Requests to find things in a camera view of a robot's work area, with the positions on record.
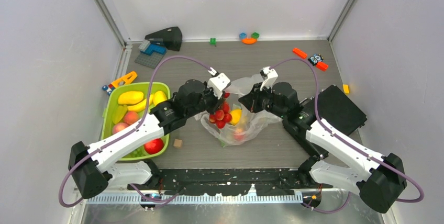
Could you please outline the yellow fake lemon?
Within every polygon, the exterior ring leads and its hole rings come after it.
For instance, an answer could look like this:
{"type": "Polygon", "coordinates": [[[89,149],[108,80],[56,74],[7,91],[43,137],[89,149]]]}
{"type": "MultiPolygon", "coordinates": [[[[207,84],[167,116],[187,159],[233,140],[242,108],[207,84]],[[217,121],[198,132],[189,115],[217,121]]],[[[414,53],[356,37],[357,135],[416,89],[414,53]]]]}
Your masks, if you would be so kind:
{"type": "Polygon", "coordinates": [[[240,121],[240,118],[242,116],[242,109],[240,108],[233,109],[230,112],[230,114],[231,114],[230,124],[235,126],[240,121]]]}

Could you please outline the red fake lychee bunch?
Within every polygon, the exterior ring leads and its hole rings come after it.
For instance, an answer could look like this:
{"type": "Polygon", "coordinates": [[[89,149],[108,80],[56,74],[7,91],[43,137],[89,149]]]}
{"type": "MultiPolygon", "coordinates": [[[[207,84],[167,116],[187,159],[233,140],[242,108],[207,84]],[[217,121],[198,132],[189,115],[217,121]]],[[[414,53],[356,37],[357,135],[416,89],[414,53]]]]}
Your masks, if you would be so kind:
{"type": "Polygon", "coordinates": [[[229,98],[230,93],[225,93],[223,96],[223,102],[218,107],[218,109],[213,113],[209,115],[209,122],[211,124],[214,124],[218,129],[223,129],[226,124],[230,123],[232,120],[231,107],[229,103],[226,101],[227,98],[229,98]]]}

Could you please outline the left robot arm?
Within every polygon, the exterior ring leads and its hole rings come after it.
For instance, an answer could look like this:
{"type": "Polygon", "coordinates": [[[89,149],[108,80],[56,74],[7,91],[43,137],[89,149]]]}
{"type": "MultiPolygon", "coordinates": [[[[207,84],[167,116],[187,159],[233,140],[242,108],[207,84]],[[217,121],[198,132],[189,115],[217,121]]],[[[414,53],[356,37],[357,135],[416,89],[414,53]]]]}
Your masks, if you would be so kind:
{"type": "Polygon", "coordinates": [[[110,169],[135,148],[183,127],[204,111],[212,113],[222,104],[230,79],[220,74],[207,82],[188,80],[166,101],[158,103],[142,119],[124,130],[86,146],[71,147],[68,168],[82,198],[104,191],[115,178],[110,169]]]}

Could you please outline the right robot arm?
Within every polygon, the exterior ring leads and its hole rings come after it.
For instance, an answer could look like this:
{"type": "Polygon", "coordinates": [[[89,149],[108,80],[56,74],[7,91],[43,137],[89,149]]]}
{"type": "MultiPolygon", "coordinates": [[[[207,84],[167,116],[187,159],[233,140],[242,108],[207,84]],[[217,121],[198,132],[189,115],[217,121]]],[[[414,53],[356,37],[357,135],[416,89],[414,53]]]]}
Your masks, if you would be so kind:
{"type": "Polygon", "coordinates": [[[366,116],[338,87],[332,85],[303,104],[287,82],[272,88],[255,84],[239,102],[252,113],[280,117],[284,129],[307,151],[309,158],[299,168],[303,186],[344,189],[382,214],[407,187],[399,156],[372,151],[350,138],[366,116]]]}

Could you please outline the red orange fake pear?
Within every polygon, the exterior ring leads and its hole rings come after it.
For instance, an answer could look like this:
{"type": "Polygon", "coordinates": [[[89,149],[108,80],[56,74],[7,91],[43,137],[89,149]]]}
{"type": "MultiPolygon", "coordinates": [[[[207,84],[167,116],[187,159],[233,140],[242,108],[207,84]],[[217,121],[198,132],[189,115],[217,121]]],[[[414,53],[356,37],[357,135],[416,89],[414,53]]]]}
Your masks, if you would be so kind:
{"type": "Polygon", "coordinates": [[[245,130],[243,128],[237,128],[234,131],[233,138],[237,142],[244,142],[244,140],[245,140],[245,130]]]}

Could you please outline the clear printed plastic bag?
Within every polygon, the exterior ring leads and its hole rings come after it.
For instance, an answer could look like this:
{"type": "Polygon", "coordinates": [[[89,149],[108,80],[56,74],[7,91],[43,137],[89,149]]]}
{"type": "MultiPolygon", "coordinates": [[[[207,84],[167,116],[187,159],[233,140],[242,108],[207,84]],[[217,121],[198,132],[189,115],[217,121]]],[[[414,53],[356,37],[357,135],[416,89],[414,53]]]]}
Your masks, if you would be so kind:
{"type": "Polygon", "coordinates": [[[232,122],[228,122],[221,129],[215,123],[209,121],[209,113],[203,112],[194,116],[195,120],[216,139],[223,147],[228,145],[241,145],[252,140],[268,125],[281,123],[282,119],[263,110],[259,113],[252,113],[238,102],[238,99],[249,93],[255,83],[262,81],[260,74],[251,77],[242,77],[231,81],[231,85],[226,89],[230,94],[227,102],[230,106],[232,122]]]}

